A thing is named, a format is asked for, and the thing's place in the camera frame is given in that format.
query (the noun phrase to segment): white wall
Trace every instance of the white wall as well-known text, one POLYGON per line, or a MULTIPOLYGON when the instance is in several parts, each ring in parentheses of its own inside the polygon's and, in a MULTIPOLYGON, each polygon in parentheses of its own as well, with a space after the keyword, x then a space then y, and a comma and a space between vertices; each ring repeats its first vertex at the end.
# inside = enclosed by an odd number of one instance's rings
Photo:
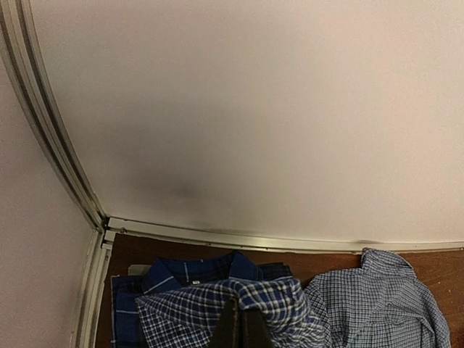
POLYGON ((461 0, 31 3, 109 214, 464 240, 461 0))
POLYGON ((36 143, 1 59, 0 224, 0 347, 68 347, 91 229, 36 143))

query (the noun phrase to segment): gray checkered shirt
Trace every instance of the gray checkered shirt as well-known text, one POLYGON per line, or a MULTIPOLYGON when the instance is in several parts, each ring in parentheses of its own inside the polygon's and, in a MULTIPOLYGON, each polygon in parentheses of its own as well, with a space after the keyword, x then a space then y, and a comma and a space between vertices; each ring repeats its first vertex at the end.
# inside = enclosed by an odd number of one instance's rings
POLYGON ((411 265, 391 252, 362 251, 361 268, 316 276, 305 289, 330 348, 445 348, 450 330, 411 265))

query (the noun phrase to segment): checkered shirt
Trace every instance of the checkered shirt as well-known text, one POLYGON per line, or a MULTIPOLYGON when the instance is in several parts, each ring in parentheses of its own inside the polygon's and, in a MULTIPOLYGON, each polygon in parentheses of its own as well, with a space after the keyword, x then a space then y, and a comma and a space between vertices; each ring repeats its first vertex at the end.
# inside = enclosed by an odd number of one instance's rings
POLYGON ((146 275, 112 278, 112 348, 148 347, 136 308, 136 298, 180 289, 197 282, 225 278, 273 280, 291 276, 289 266, 273 263, 256 266, 240 252, 209 260, 158 259, 146 275))
POLYGON ((391 252, 366 248, 361 268, 318 275, 304 292, 322 320, 325 347, 451 347, 433 295, 391 252))
POLYGON ((228 279, 139 297, 138 312, 150 348, 207 347, 225 303, 263 314, 276 348, 323 346, 323 327, 300 283, 228 279))

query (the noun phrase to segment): pile of clothes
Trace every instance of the pile of clothes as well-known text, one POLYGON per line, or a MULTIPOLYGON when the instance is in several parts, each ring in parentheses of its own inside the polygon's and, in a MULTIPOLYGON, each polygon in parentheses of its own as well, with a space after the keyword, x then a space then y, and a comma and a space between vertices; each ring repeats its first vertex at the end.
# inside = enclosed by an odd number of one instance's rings
POLYGON ((376 249, 304 290, 287 265, 240 252, 158 259, 146 274, 112 278, 112 315, 114 348, 451 347, 411 265, 376 249))

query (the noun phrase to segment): wooden floor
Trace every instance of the wooden floor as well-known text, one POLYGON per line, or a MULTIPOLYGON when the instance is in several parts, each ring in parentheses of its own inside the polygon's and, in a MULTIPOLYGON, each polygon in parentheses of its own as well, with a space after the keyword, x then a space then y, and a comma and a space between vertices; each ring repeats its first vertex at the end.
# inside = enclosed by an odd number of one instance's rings
MULTIPOLYGON (((110 347, 111 294, 109 277, 127 275, 129 265, 152 264, 157 257, 195 260, 216 257, 229 252, 210 246, 177 244, 127 235, 116 236, 105 280, 103 300, 96 335, 96 348, 110 347)), ((292 254, 243 252, 256 264, 285 262, 294 276, 306 286, 317 274, 342 268, 354 268, 360 257, 351 254, 292 254)), ((403 254, 413 265, 418 278, 434 294, 446 317, 453 347, 464 348, 464 251, 403 254)))

